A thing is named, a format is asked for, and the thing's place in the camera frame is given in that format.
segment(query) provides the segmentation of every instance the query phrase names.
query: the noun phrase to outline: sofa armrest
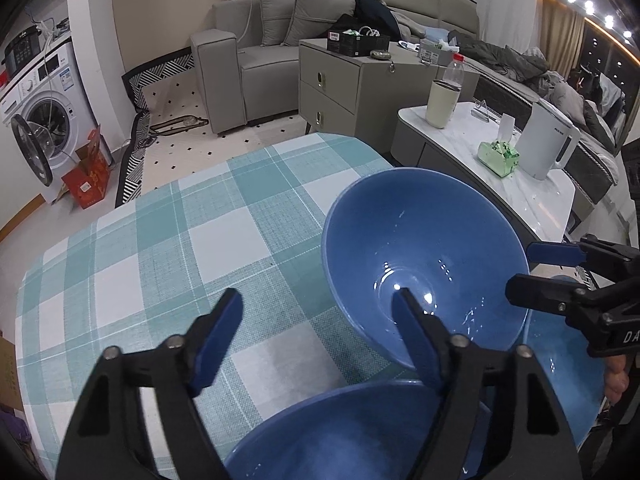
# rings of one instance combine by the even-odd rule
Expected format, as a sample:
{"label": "sofa armrest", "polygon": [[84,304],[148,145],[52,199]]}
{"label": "sofa armrest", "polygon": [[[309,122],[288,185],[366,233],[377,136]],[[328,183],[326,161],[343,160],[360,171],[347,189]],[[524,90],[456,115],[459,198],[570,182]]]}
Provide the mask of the sofa armrest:
{"label": "sofa armrest", "polygon": [[236,35],[204,30],[191,36],[198,88],[215,134],[246,124]]}

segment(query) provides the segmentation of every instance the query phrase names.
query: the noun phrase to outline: kettle handle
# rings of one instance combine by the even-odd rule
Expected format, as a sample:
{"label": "kettle handle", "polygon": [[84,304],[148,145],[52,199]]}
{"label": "kettle handle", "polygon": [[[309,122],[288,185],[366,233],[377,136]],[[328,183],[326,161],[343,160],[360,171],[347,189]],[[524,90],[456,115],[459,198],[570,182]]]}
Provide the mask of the kettle handle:
{"label": "kettle handle", "polygon": [[566,151],[562,155],[562,158],[553,165],[554,170],[562,170],[569,162],[569,159],[574,154],[575,147],[580,142],[580,130],[574,126],[574,129],[571,130],[571,142],[566,147]]}

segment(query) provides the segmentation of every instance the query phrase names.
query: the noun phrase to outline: black box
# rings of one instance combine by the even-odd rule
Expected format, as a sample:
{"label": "black box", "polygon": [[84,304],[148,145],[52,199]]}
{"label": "black box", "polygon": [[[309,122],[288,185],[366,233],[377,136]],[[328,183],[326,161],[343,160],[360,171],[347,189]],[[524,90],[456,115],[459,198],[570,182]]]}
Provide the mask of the black box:
{"label": "black box", "polygon": [[388,36],[354,36],[343,31],[330,30],[327,50],[349,57],[368,56],[372,50],[389,50]]}

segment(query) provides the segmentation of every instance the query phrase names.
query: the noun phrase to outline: coffee table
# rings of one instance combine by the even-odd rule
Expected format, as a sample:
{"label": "coffee table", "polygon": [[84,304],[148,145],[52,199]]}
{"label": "coffee table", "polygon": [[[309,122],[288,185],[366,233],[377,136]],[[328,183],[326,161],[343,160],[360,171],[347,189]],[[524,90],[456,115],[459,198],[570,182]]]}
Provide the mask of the coffee table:
{"label": "coffee table", "polygon": [[562,170],[537,180],[520,168],[499,178],[478,159],[480,142],[495,140],[498,124],[474,117],[474,106],[458,103],[443,130],[426,122],[426,106],[400,110],[392,155],[404,166],[449,174],[482,193],[505,215],[523,247],[562,241],[574,200],[572,180]]}

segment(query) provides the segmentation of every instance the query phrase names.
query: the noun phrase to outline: window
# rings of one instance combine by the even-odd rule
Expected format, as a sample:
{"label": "window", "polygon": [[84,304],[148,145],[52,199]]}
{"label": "window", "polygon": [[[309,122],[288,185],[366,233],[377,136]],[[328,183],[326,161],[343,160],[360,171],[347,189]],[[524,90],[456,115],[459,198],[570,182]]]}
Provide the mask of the window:
{"label": "window", "polygon": [[617,44],[589,23],[584,24],[580,65],[591,72],[602,72],[625,93],[625,108],[630,112],[640,88],[640,66]]}

